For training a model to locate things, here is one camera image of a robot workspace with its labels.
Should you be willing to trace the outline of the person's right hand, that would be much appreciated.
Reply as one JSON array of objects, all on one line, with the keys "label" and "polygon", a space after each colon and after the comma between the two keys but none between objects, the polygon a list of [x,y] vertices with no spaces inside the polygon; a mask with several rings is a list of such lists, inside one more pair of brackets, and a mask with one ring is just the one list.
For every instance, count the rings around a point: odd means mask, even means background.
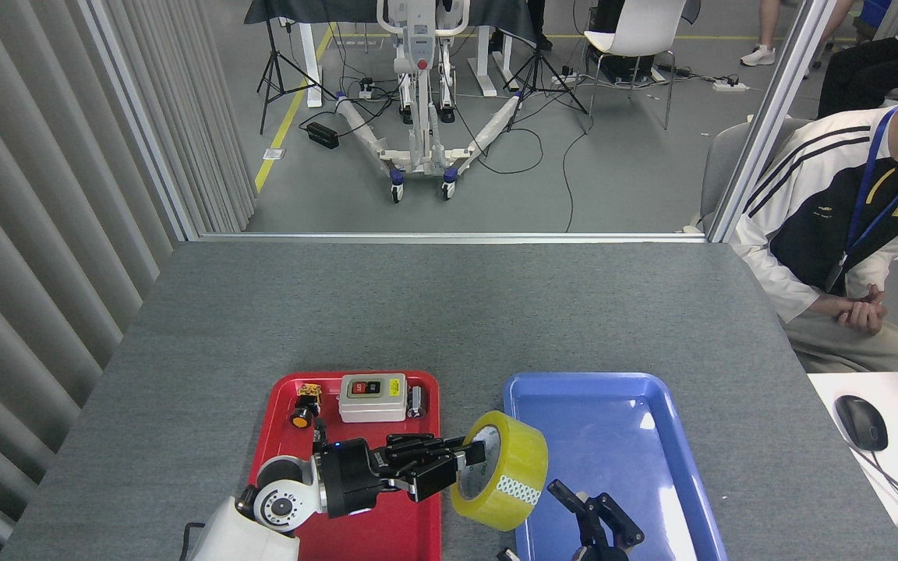
[{"label": "person's right hand", "polygon": [[888,309],[881,302],[849,301],[838,312],[837,322],[858,333],[877,334],[887,315]]}]

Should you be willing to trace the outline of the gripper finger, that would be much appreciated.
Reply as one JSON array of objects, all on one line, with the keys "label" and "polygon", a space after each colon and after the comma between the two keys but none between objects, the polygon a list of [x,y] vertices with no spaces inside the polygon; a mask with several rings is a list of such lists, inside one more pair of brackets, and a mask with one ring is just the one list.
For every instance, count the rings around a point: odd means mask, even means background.
[{"label": "gripper finger", "polygon": [[452,486],[464,468],[464,457],[414,459],[386,466],[384,480],[388,486],[407,492],[410,500],[421,502]]},{"label": "gripper finger", "polygon": [[589,537],[596,551],[630,551],[645,534],[608,493],[589,498]]},{"label": "gripper finger", "polygon": [[599,545],[599,539],[596,537],[596,512],[594,511],[594,504],[589,503],[588,499],[578,497],[576,493],[571,492],[570,488],[564,485],[560,479],[554,479],[550,482],[546,486],[546,490],[548,490],[549,493],[551,493],[553,497],[567,509],[567,511],[576,516],[580,546]]},{"label": "gripper finger", "polygon": [[461,454],[461,465],[477,465],[487,460],[483,443],[465,443],[464,437],[441,438],[432,433],[395,433],[386,437],[386,445],[379,448],[384,463],[403,469],[412,462],[424,464],[446,455]]}]

